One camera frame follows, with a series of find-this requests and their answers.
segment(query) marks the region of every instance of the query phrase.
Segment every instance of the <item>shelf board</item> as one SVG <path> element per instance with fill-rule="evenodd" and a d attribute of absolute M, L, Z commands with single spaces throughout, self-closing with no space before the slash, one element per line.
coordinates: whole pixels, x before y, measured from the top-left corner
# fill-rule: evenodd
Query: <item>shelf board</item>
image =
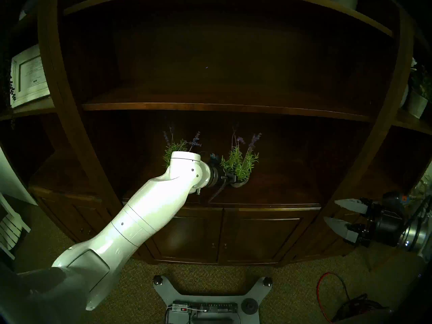
<path fill-rule="evenodd" d="M 198 110 L 257 112 L 317 116 L 370 122 L 372 118 L 360 110 L 349 109 L 342 102 L 324 99 L 307 92 L 272 94 L 270 90 L 241 91 L 238 86 L 190 88 L 182 90 L 142 86 L 114 88 L 82 104 L 85 111 L 97 110 Z"/>
<path fill-rule="evenodd" d="M 31 176 L 31 186 L 64 193 L 96 194 L 71 149 L 55 151 Z"/>
<path fill-rule="evenodd" d="M 65 16 L 67 16 L 67 15 L 73 14 L 75 12 L 78 12 L 80 10 L 90 8 L 92 6 L 100 5 L 100 4 L 105 3 L 105 2 L 110 2 L 110 1 L 114 1 L 114 0 L 86 0 L 86 1 L 77 3 L 73 6 L 70 6 L 66 9 L 64 9 L 63 14 Z M 336 3 L 336 2 L 333 2 L 330 0 L 301 0 L 301 1 L 305 1 L 305 2 L 309 2 L 312 4 L 319 5 L 319 6 L 323 6 L 323 7 L 338 11 L 340 13 L 343 13 L 345 15 L 351 16 L 351 17 L 353 17 L 353 18 L 355 18 L 355 19 L 357 19 L 363 23 L 369 24 L 370 26 L 383 32 L 384 34 L 386 34 L 390 37 L 393 37 L 393 32 L 389 28 L 387 28 L 384 25 L 378 23 L 377 21 L 369 18 L 368 16 L 365 16 L 365 15 L 359 13 L 358 11 L 346 8 L 343 5 L 340 5 L 339 3 Z"/>
<path fill-rule="evenodd" d="M 432 127 L 429 124 L 412 116 L 408 111 L 402 109 L 397 111 L 393 125 L 432 135 Z"/>
<path fill-rule="evenodd" d="M 52 98 L 45 97 L 43 99 L 25 103 L 11 110 L 5 110 L 0 114 L 0 121 L 16 117 L 50 114 L 54 112 L 56 112 L 56 110 Z"/>
<path fill-rule="evenodd" d="M 366 197 L 381 200 L 382 195 L 390 191 L 403 192 L 402 187 L 395 183 L 380 167 L 370 165 L 362 179 L 352 192 L 352 198 Z"/>
<path fill-rule="evenodd" d="M 139 172 L 137 182 L 122 196 L 122 201 L 127 202 L 144 183 L 160 175 L 153 169 L 143 169 Z M 186 203 L 208 205 L 208 200 L 218 189 L 219 187 L 203 188 L 199 196 L 190 194 Z M 295 161 L 287 163 L 286 169 L 280 171 L 272 167 L 271 163 L 258 164 L 246 185 L 240 188 L 227 186 L 210 205 L 320 207 L 320 202 L 321 195 L 311 172 L 303 162 Z"/>
<path fill-rule="evenodd" d="M 11 29 L 11 36 L 16 37 L 26 32 L 28 29 L 37 28 L 38 8 L 32 9 L 27 15 L 19 20 Z"/>

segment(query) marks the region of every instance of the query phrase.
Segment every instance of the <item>picture frame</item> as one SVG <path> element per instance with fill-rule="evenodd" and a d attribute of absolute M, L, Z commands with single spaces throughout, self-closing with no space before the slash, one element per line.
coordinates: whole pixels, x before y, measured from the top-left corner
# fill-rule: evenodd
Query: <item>picture frame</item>
<path fill-rule="evenodd" d="M 10 96 L 12 108 L 50 95 L 39 44 L 12 58 L 10 75 L 15 92 L 15 100 Z"/>

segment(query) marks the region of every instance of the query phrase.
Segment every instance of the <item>metal cylinder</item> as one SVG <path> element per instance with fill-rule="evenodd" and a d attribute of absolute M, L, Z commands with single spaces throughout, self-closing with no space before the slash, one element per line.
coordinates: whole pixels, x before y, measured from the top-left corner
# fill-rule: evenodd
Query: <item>metal cylinder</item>
<path fill-rule="evenodd" d="M 422 223 L 420 217 L 414 219 L 412 223 L 400 235 L 397 247 L 403 248 L 408 252 L 418 252 L 426 241 L 428 227 Z"/>

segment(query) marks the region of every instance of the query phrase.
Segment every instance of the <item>cabinet door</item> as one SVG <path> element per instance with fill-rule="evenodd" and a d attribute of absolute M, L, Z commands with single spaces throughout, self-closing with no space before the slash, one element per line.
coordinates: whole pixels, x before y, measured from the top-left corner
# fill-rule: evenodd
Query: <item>cabinet door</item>
<path fill-rule="evenodd" d="M 221 208 L 183 207 L 146 245 L 156 260 L 216 263 L 221 222 Z"/>
<path fill-rule="evenodd" d="M 56 193 L 31 187 L 41 208 L 74 241 L 86 241 L 110 221 L 102 201 L 94 196 Z"/>
<path fill-rule="evenodd" d="M 219 263 L 280 262 L 319 209 L 225 209 Z"/>
<path fill-rule="evenodd" d="M 340 207 L 335 208 L 334 217 L 353 224 L 366 223 L 362 215 Z M 346 255 L 354 249 L 354 246 L 345 243 L 342 237 L 338 236 L 329 228 L 323 218 L 317 219 L 316 223 L 321 225 L 319 228 L 321 231 L 309 240 L 308 245 L 293 257 L 293 259 L 290 260 L 291 262 L 321 259 L 335 255 Z"/>

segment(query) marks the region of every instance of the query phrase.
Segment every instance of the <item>wooden cabinet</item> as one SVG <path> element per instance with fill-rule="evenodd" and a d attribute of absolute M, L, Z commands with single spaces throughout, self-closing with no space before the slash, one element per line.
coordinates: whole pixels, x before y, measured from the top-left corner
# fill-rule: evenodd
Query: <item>wooden cabinet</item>
<path fill-rule="evenodd" d="M 345 220 L 352 224 L 366 224 L 366 219 L 352 211 L 346 210 L 339 206 L 335 206 L 334 217 Z M 324 219 L 316 220 L 317 228 L 320 232 L 314 234 L 314 237 L 309 239 L 309 242 L 292 258 L 288 258 L 289 262 L 298 262 L 306 260 L 321 259 L 335 255 L 346 255 L 350 253 L 354 247 L 347 244 L 343 239 L 331 230 L 325 223 Z"/>
<path fill-rule="evenodd" d="M 279 263 L 319 209 L 225 209 L 219 263 Z"/>
<path fill-rule="evenodd" d="M 207 207 L 196 203 L 210 189 L 189 196 L 142 258 L 345 254 L 322 218 L 337 216 L 334 201 L 408 193 L 432 157 L 432 126 L 400 109 L 411 60 L 426 51 L 408 15 L 382 1 L 348 11 L 328 0 L 39 0 L 37 16 L 14 27 L 10 56 L 39 43 L 54 107 L 35 100 L 0 113 L 0 144 L 46 213 L 82 241 L 165 172 L 168 125 L 176 141 L 200 131 L 192 152 L 208 161 L 229 154 L 238 123 L 237 136 L 262 133 L 248 184 Z M 320 206 L 317 218 L 288 209 Z"/>
<path fill-rule="evenodd" d="M 221 221 L 221 208 L 184 207 L 146 245 L 159 261 L 216 263 Z"/>
<path fill-rule="evenodd" d="M 34 186 L 29 190 L 46 214 L 76 242 L 94 237 L 112 219 L 97 197 L 64 194 Z"/>

